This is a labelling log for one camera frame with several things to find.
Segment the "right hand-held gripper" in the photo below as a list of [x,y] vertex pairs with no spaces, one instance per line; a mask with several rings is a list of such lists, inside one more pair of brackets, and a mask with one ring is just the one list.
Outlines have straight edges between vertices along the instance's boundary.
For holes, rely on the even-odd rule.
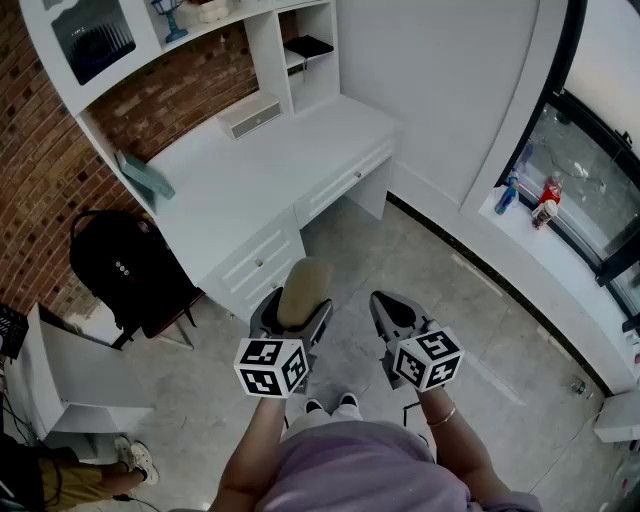
[[[382,366],[392,389],[410,385],[424,392],[455,378],[465,351],[449,327],[429,320],[416,329],[419,305],[391,292],[372,292],[369,309],[377,334],[386,343]],[[407,330],[414,331],[404,339],[393,338],[393,331]]]

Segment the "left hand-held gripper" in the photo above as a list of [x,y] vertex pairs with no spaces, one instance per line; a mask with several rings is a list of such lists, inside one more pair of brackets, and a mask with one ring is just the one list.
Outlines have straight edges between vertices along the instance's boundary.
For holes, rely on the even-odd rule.
[[281,335],[278,308],[283,287],[271,291],[250,319],[249,336],[239,341],[234,370],[248,396],[287,399],[305,395],[316,357],[311,349],[320,341],[333,314],[333,302],[326,299],[313,311],[300,337],[272,338]]

